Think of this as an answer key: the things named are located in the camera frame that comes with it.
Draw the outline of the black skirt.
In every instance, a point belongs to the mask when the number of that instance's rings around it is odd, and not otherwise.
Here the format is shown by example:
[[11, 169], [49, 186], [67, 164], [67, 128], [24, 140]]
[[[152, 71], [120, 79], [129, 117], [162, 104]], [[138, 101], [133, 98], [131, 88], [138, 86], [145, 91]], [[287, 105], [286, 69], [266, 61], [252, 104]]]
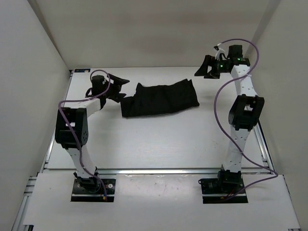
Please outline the black skirt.
[[138, 83], [135, 94], [123, 98], [120, 105], [122, 116], [131, 118], [173, 114], [200, 104], [193, 82], [184, 79], [172, 85], [145, 87]]

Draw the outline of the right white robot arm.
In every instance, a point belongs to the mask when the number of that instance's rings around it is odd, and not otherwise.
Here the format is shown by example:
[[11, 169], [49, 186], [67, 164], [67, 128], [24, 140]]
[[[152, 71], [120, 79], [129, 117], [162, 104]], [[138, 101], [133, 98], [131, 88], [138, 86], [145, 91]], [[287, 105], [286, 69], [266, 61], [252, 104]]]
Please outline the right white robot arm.
[[241, 178], [242, 157], [247, 138], [259, 121], [265, 100], [259, 97], [251, 80], [252, 66], [249, 59], [243, 57], [241, 45], [231, 45], [228, 54], [215, 46], [214, 56], [206, 55], [200, 68], [194, 74], [207, 79], [219, 79], [222, 73], [229, 73], [234, 83], [237, 97], [231, 106], [228, 122], [231, 127], [229, 147], [226, 158], [218, 172], [216, 187], [221, 192], [228, 192], [234, 181]]

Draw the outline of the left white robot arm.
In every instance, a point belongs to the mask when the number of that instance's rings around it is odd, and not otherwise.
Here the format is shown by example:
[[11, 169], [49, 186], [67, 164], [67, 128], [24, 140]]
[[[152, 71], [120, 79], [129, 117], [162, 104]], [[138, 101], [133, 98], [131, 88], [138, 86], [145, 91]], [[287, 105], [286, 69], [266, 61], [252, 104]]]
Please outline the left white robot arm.
[[86, 144], [89, 139], [88, 118], [103, 109], [106, 101], [119, 103], [125, 96], [122, 86], [129, 80], [112, 74], [90, 75], [91, 87], [81, 100], [64, 100], [58, 104], [55, 141], [70, 155], [75, 165], [74, 173], [79, 183], [89, 192], [101, 187], [97, 167], [93, 164]]

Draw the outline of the aluminium front rail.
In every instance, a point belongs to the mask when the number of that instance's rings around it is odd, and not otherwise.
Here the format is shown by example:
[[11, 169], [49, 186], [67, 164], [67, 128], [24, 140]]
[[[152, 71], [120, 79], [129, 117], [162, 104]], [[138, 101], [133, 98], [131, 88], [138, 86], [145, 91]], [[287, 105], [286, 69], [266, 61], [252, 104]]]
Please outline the aluminium front rail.
[[[44, 168], [42, 173], [60, 173], [60, 172], [74, 172], [74, 169], [51, 169]], [[133, 169], [98, 169], [99, 174], [102, 175], [165, 175], [165, 174], [217, 174], [218, 168], [133, 168]], [[270, 171], [263, 168], [244, 168], [241, 173], [244, 174], [267, 174]]]

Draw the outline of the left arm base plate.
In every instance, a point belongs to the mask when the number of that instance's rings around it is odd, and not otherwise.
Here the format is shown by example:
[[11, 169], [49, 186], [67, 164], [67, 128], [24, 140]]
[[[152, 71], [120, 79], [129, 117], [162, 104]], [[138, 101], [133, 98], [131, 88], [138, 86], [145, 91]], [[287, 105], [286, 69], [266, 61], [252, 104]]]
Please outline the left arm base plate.
[[106, 196], [100, 181], [96, 179], [74, 179], [71, 202], [112, 203], [115, 199], [116, 179], [101, 180], [106, 188]]

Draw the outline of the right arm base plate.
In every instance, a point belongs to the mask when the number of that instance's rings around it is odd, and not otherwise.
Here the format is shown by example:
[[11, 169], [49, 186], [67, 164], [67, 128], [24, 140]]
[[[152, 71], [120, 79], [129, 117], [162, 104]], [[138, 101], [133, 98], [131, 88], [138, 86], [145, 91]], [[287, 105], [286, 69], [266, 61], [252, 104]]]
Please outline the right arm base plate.
[[248, 199], [240, 171], [221, 169], [216, 178], [199, 179], [203, 204], [246, 204]]

